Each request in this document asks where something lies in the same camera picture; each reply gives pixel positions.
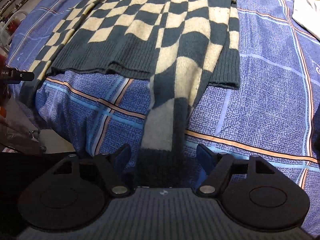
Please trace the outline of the blue plaid bed sheet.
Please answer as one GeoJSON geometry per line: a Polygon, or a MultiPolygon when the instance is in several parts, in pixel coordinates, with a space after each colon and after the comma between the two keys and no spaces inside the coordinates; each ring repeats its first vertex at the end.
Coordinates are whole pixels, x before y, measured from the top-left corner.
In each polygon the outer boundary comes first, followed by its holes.
{"type": "Polygon", "coordinates": [[[16,31],[7,64],[13,97],[38,127],[74,152],[15,154],[5,168],[23,186],[10,203],[18,239],[319,239],[319,42],[292,19],[292,0],[236,0],[240,87],[208,85],[184,132],[180,180],[143,186],[136,162],[149,112],[149,80],[72,70],[46,77],[34,103],[19,98],[57,24],[82,0],[42,0],[16,31]],[[124,144],[129,196],[109,196],[94,157],[124,144]],[[198,144],[234,157],[219,196],[198,144]]]}

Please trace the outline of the white metal trolley rack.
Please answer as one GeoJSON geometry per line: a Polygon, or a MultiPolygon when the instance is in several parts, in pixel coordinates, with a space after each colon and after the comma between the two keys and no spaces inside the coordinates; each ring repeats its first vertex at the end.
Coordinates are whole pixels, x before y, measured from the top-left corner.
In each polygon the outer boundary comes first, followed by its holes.
{"type": "Polygon", "coordinates": [[[1,48],[6,54],[9,53],[15,31],[27,16],[28,13],[26,11],[18,10],[7,20],[6,23],[1,22],[1,48]]]}

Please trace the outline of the white folded cloth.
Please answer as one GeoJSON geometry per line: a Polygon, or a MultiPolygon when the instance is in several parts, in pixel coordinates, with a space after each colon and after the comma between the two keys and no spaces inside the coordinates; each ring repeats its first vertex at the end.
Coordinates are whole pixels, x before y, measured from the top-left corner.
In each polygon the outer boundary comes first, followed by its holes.
{"type": "Polygon", "coordinates": [[[319,0],[294,0],[292,18],[319,40],[319,0]]]}

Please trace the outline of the green cream checkered sweater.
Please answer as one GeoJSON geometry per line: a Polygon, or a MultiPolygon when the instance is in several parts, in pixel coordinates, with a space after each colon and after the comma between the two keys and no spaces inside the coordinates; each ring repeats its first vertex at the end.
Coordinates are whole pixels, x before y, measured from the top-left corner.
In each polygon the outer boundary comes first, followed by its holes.
{"type": "Polygon", "coordinates": [[[175,186],[207,86],[240,87],[239,25],[236,0],[82,0],[54,28],[19,98],[31,107],[43,80],[67,70],[149,80],[137,176],[143,186],[175,186]]]}

